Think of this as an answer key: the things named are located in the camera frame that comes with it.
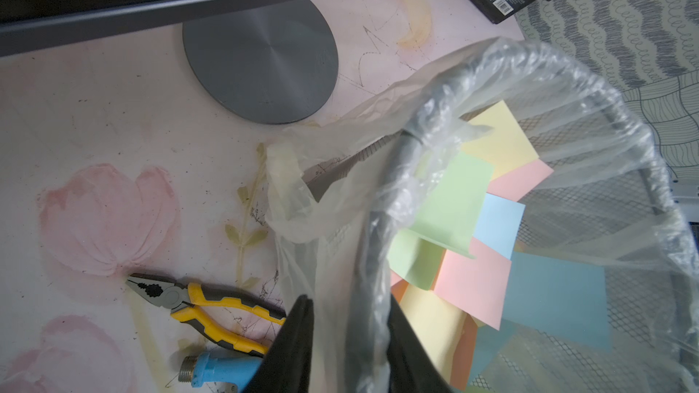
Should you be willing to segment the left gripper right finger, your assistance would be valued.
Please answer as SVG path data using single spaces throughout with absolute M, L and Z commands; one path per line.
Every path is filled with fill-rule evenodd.
M 450 393 L 451 388 L 431 362 L 395 297 L 388 320 L 390 393 Z

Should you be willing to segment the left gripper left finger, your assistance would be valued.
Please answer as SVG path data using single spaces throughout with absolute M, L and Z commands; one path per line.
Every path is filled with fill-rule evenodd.
M 306 393 L 311 380 L 313 300 L 299 296 L 245 393 Z

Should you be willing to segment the pink sticky note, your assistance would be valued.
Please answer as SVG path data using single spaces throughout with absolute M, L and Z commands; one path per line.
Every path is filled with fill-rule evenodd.
M 512 262 L 477 238 L 470 256 L 447 250 L 433 292 L 483 324 L 501 329 Z

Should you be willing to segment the green sticky note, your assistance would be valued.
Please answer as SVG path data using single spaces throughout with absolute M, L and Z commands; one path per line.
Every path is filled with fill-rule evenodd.
M 411 231 L 427 241 L 469 257 L 493 166 L 460 152 L 420 206 Z

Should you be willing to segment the light blue sticky note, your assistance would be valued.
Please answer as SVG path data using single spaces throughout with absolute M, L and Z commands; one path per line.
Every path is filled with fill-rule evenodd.
M 474 237 L 503 257 L 511 259 L 525 205 L 487 194 Z

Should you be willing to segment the pale yellow sticky note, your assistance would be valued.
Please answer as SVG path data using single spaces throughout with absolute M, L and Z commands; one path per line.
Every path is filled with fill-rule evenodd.
M 462 152 L 493 168 L 491 180 L 500 178 L 539 158 L 530 140 L 504 101 L 482 111 L 471 126 L 489 127 L 486 135 L 462 145 Z

